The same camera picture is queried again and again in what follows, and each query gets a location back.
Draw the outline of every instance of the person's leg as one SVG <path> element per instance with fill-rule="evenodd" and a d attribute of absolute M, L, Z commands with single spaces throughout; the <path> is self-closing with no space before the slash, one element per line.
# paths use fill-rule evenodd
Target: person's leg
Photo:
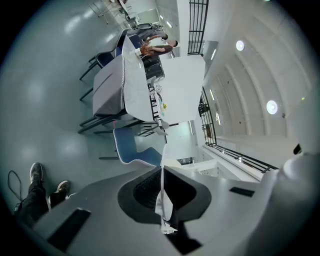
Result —
<path fill-rule="evenodd" d="M 70 187 L 71 182 L 68 180 L 64 180 L 58 185 L 56 191 L 52 193 L 48 199 L 51 209 L 60 204 L 62 201 L 66 200 L 70 194 Z"/>
<path fill-rule="evenodd" d="M 32 227 L 37 220 L 49 209 L 46 200 L 46 190 L 43 187 L 43 167 L 35 162 L 30 169 L 31 185 L 28 195 L 22 203 L 21 210 L 17 213 L 17 219 L 27 226 Z"/>

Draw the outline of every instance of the black railing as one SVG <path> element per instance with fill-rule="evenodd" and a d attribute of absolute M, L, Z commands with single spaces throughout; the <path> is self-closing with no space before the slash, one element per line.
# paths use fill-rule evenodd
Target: black railing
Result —
<path fill-rule="evenodd" d="M 203 44 L 209 0 L 191 0 L 188 55 L 200 54 Z"/>
<path fill-rule="evenodd" d="M 238 160 L 240 163 L 243 163 L 253 169 L 260 171 L 263 174 L 267 171 L 270 171 L 271 169 L 273 169 L 273 170 L 279 169 L 271 164 L 268 164 L 266 162 L 262 162 L 260 160 L 253 158 L 253 157 L 250 157 L 245 154 L 233 151 L 233 150 L 228 149 L 223 146 L 214 145 L 212 147 L 215 148 L 216 150 L 219 150 L 220 152 Z"/>
<path fill-rule="evenodd" d="M 214 120 L 212 118 L 212 113 L 208 103 L 208 98 L 203 87 L 198 111 L 202 121 L 202 130 L 204 132 L 205 144 L 213 147 L 217 145 L 216 131 L 213 122 Z"/>

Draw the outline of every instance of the cable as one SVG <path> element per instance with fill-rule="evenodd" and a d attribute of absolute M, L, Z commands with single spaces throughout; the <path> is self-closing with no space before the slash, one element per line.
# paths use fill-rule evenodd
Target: cable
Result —
<path fill-rule="evenodd" d="M 10 185 L 10 173 L 14 173 L 14 175 L 18 178 L 18 180 L 19 180 L 19 183 L 20 183 L 20 195 L 18 195 L 16 192 L 14 192 L 14 190 L 11 188 L 11 185 Z M 21 185 L 21 180 L 20 180 L 20 178 L 19 178 L 19 176 L 18 176 L 18 174 L 14 171 L 14 170 L 10 170 L 9 172 L 8 172 L 8 187 L 9 187 L 9 189 L 11 190 L 11 192 L 16 196 L 16 198 L 18 198 L 18 200 L 20 201 L 20 202 L 22 202 L 23 200 L 22 200 L 22 185 Z"/>

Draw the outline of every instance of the gray floor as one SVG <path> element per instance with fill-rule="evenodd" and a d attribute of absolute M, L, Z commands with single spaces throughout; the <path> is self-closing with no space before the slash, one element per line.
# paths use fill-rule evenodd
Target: gray floor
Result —
<path fill-rule="evenodd" d="M 92 86 L 99 68 L 83 81 L 79 77 L 88 60 L 121 31 L 112 17 L 107 18 L 109 24 L 94 15 L 86 0 L 52 1 L 12 45 L 0 77 L 0 187 L 10 210 L 18 200 L 8 189 L 8 171 L 18 173 L 25 197 L 34 162 L 45 167 L 47 195 L 63 180 L 72 181 L 73 193 L 133 171 L 118 160 L 98 159 L 116 156 L 111 134 L 77 133 L 79 123 L 92 116 L 92 96 L 84 102 L 79 98 Z M 19 183 L 11 178 L 18 192 Z"/>

